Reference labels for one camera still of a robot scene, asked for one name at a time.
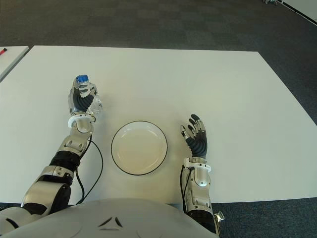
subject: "black rim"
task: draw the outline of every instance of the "black rim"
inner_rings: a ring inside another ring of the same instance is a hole
[[[165,141],[166,141],[166,153],[165,153],[165,156],[164,156],[164,159],[162,160],[162,162],[161,162],[155,169],[153,169],[152,171],[147,172],[147,173],[145,173],[145,174],[141,174],[141,175],[136,175],[136,174],[128,173],[127,171],[124,171],[122,168],[120,168],[120,167],[118,166],[118,164],[117,164],[117,163],[115,162],[115,160],[114,160],[113,153],[112,153],[112,144],[113,144],[113,140],[114,140],[115,136],[116,136],[116,135],[118,134],[118,132],[119,132],[122,128],[124,128],[126,125],[131,124],[131,123],[134,123],[134,122],[147,122],[147,123],[150,123],[150,124],[152,124],[152,125],[155,125],[154,123],[149,122],[149,121],[146,121],[146,120],[135,120],[135,121],[129,122],[129,123],[123,125],[122,127],[120,127],[120,129],[115,133],[115,135],[114,135],[113,138],[112,138],[112,142],[111,142],[111,156],[112,156],[112,160],[114,161],[115,165],[117,165],[117,167],[118,167],[121,171],[123,171],[123,172],[125,172],[125,173],[127,173],[127,174],[129,174],[129,175],[135,175],[135,176],[147,175],[147,174],[153,172],[154,170],[156,170],[156,169],[164,162],[164,160],[165,160],[165,158],[166,158],[166,155],[167,155],[167,151],[168,151],[168,143],[167,143],[166,136],[165,136],[164,132],[161,130],[161,128],[159,128],[157,125],[155,125],[155,126],[163,133],[164,138],[165,138]]]

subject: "gray carpet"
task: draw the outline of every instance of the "gray carpet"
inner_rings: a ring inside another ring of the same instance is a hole
[[[317,123],[317,27],[280,4],[0,0],[0,7],[0,45],[4,46],[258,51]],[[317,237],[317,198],[213,207],[226,217],[221,228],[225,238]]]

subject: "robot forearm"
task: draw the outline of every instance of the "robot forearm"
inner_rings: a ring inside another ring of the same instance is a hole
[[[88,119],[78,119],[72,124],[70,135],[64,139],[50,165],[43,169],[26,192],[21,207],[42,216],[67,207],[74,172],[92,132],[93,126]]]
[[[204,158],[185,158],[182,184],[184,188],[184,212],[209,231],[220,235],[219,222],[224,220],[221,212],[213,214],[209,189],[211,167]]]

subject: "white tabletop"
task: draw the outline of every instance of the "white tabletop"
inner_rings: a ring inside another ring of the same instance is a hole
[[[87,201],[180,202],[190,150],[179,125],[191,113],[207,128],[212,202],[317,196],[317,127],[259,53],[35,46],[0,84],[1,202],[20,202],[69,134],[68,93],[80,74],[104,104],[93,140],[105,169]],[[144,176],[121,171],[110,152],[117,130],[135,120],[156,124],[168,142],[165,161]],[[92,145],[79,168],[86,190],[100,164]],[[74,180],[70,203],[79,198]]]
[[[3,48],[7,51],[0,56],[0,82],[29,49],[27,46],[0,46],[0,51]]]

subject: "red marker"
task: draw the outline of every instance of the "red marker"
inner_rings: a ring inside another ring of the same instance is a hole
[[[4,48],[2,51],[0,51],[0,55],[4,54],[4,52],[6,52],[6,51],[7,51],[7,49]]]

